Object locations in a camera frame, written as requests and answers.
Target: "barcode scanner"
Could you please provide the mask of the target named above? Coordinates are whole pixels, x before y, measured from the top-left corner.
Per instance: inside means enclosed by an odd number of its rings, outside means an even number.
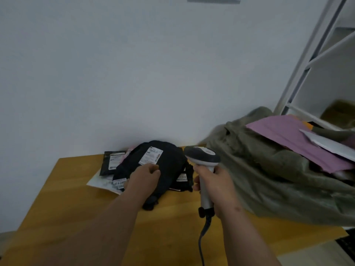
[[[207,147],[201,146],[187,146],[184,149],[184,154],[188,160],[197,164],[206,166],[212,173],[214,172],[214,167],[220,162],[220,157],[212,150]],[[206,223],[201,231],[200,237],[198,239],[198,249],[200,251],[200,256],[202,260],[202,266],[204,266],[204,259],[201,250],[201,239],[206,234],[208,228],[211,225],[212,217],[214,216],[213,202],[211,201],[205,183],[200,177],[200,188],[201,188],[201,207],[198,209],[198,214],[201,218],[206,217]]]

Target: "wooden table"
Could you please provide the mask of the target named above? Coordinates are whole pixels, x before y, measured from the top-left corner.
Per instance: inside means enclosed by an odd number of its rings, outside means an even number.
[[[31,265],[46,250],[84,228],[116,194],[86,186],[101,166],[102,155],[61,158],[1,260],[3,265]],[[167,191],[153,211],[138,214],[124,265],[201,265],[197,240],[204,225],[198,192]],[[323,243],[347,233],[338,227],[250,218],[277,254]],[[212,220],[202,240],[206,265],[227,265],[221,223]]]

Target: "white label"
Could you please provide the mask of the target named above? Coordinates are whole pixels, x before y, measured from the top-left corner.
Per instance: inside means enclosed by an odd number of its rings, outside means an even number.
[[[112,181],[112,184],[114,185],[115,188],[117,189],[123,189],[125,186],[127,179],[122,178],[122,179],[116,179]]]
[[[213,152],[211,149],[208,149],[206,147],[203,147],[203,146],[194,146],[194,147],[197,147],[197,148],[201,148],[204,152],[206,152],[207,154],[210,154],[210,155],[216,155],[215,152]]]
[[[147,163],[152,163],[152,164],[157,164],[158,159],[162,155],[162,150],[156,148],[156,147],[150,147],[146,151],[146,153],[143,155],[141,160],[138,162],[140,165],[144,165]]]
[[[109,170],[114,170],[121,164],[125,153],[113,153],[110,155]]]
[[[186,174],[185,173],[180,174],[176,181],[177,182],[187,182]]]

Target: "black package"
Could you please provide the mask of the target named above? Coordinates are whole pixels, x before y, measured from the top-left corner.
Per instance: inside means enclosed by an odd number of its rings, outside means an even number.
[[[186,162],[184,171],[179,175],[179,177],[173,181],[170,185],[171,190],[175,191],[190,191],[192,192],[193,186],[193,166]]]
[[[161,141],[142,143],[133,149],[117,167],[113,177],[113,184],[123,183],[125,178],[129,179],[131,173],[140,165],[146,163],[159,165],[161,175],[158,185],[143,205],[143,209],[153,210],[160,196],[169,189],[171,183],[183,172],[186,162],[187,158],[182,149],[171,143]]]
[[[126,151],[105,151],[100,175],[105,176],[115,174],[116,168],[125,154]]]

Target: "person's left hand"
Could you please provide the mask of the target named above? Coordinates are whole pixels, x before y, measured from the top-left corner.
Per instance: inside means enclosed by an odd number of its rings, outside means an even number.
[[[139,198],[142,204],[157,187],[160,177],[159,165],[147,163],[137,167],[125,183],[125,191]]]

